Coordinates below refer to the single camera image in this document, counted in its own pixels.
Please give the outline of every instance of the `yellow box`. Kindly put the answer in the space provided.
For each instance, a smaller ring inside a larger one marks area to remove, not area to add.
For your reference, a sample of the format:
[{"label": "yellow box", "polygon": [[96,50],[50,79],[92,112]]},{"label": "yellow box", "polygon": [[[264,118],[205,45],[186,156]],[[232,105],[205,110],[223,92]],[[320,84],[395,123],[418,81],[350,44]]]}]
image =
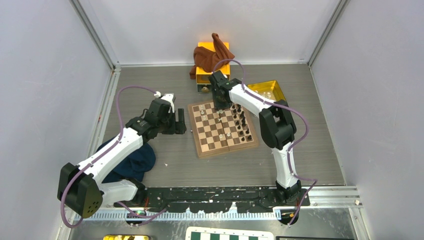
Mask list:
[{"label": "yellow box", "polygon": [[281,91],[280,85],[278,84],[277,80],[249,84],[247,85],[247,87],[264,98],[276,102],[280,100],[286,101],[286,98],[284,97],[283,91]]},{"label": "yellow box", "polygon": [[[227,49],[230,49],[230,45],[228,42],[224,42],[224,45],[226,46]],[[209,49],[215,52],[215,47],[213,42],[199,42],[197,46],[205,47],[206,49]],[[223,74],[225,74],[228,79],[230,79],[230,64],[227,63],[218,70],[220,70]],[[203,85],[211,84],[208,79],[211,74],[212,72],[206,72],[203,68],[199,66],[196,67],[196,83],[203,84]]]}]

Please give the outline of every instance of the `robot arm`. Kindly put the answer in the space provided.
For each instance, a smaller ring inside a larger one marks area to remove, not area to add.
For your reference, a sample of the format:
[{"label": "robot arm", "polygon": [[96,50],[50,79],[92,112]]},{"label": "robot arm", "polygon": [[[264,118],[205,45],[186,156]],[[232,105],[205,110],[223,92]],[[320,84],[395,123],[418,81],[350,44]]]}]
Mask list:
[{"label": "robot arm", "polygon": [[144,190],[141,183],[127,179],[111,183],[102,182],[124,158],[159,133],[170,135],[186,132],[184,109],[178,109],[178,121],[176,121],[174,101],[175,97],[170,93],[154,99],[143,117],[134,117],[125,125],[122,137],[116,136],[101,150],[78,165],[67,163],[60,171],[58,199],[62,198],[64,189],[77,172],[100,155],[102,157],[85,170],[72,185],[65,199],[68,207],[82,218],[89,218],[100,207],[132,200],[139,187]]},{"label": "robot arm", "polygon": [[[269,99],[260,95],[257,96],[263,101],[252,97],[243,90],[240,80],[236,78],[227,80],[221,71],[213,73],[209,80],[212,84],[212,96],[216,108],[227,109],[231,103],[235,103],[259,117],[262,140],[271,148],[274,156],[279,196],[283,201],[296,197],[302,186],[300,180],[291,174],[287,159],[290,154],[292,170],[296,173],[293,150],[288,152],[288,148],[295,140],[297,130],[290,111],[266,104],[265,101]],[[284,100],[276,103],[288,107]]]}]

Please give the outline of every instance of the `white wall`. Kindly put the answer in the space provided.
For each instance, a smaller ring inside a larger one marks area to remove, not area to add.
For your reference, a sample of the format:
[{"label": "white wall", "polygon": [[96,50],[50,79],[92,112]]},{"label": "white wall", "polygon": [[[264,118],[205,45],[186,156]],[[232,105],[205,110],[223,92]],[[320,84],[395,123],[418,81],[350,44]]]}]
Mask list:
[{"label": "white wall", "polygon": [[350,1],[312,71],[373,239],[424,234],[424,1]]},{"label": "white wall", "polygon": [[243,63],[306,63],[338,0],[89,2],[127,65],[193,63],[197,43],[214,32]]},{"label": "white wall", "polygon": [[69,1],[1,1],[0,23],[0,238],[51,239],[110,70]]}]

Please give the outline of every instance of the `gray floor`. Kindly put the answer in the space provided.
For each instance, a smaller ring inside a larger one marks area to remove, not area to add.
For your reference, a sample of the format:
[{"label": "gray floor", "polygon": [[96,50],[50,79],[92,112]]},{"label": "gray floor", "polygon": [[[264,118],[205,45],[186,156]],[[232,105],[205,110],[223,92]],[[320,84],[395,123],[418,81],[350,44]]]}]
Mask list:
[{"label": "gray floor", "polygon": [[[276,167],[271,150],[262,142],[259,147],[199,159],[187,105],[212,99],[210,93],[197,93],[189,79],[190,66],[128,67],[120,74],[118,87],[140,85],[161,93],[174,93],[175,107],[184,108],[187,132],[184,135],[158,135],[148,143],[156,153],[154,168],[144,175],[149,187],[260,186],[274,185]],[[319,185],[342,185],[344,180],[323,115],[311,73],[306,64],[246,65],[246,83],[278,80],[290,107],[300,111],[310,124],[308,137],[294,148],[297,173],[317,178]],[[241,69],[231,66],[231,77],[241,78]],[[148,108],[153,95],[142,89],[127,89],[121,94],[121,114],[126,123]],[[302,120],[293,115],[298,139],[305,131]],[[259,133],[259,120],[253,118]],[[105,140],[119,132],[113,107]]]}]

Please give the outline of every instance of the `yellow object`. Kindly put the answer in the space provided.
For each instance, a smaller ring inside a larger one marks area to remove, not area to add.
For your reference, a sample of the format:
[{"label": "yellow object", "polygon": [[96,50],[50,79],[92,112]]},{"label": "yellow object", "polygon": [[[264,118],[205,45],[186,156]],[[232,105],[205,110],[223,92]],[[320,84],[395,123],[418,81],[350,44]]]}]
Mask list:
[{"label": "yellow object", "polygon": [[[224,42],[224,45],[227,49],[230,49],[230,45],[228,42]],[[197,44],[198,47],[205,47],[208,50],[215,52],[215,47],[213,42],[199,42]],[[228,79],[230,79],[230,64],[225,64],[220,69],[217,69],[217,71],[220,70],[223,74],[227,76]],[[208,77],[212,75],[212,72],[206,72],[201,67],[196,67],[196,83],[197,84],[211,84],[209,82]]]},{"label": "yellow object", "polygon": [[106,235],[103,240],[151,240],[146,235]]},{"label": "yellow object", "polygon": [[247,87],[264,98],[276,102],[280,100],[286,101],[286,98],[284,97],[283,91],[281,91],[277,80],[249,84]]}]

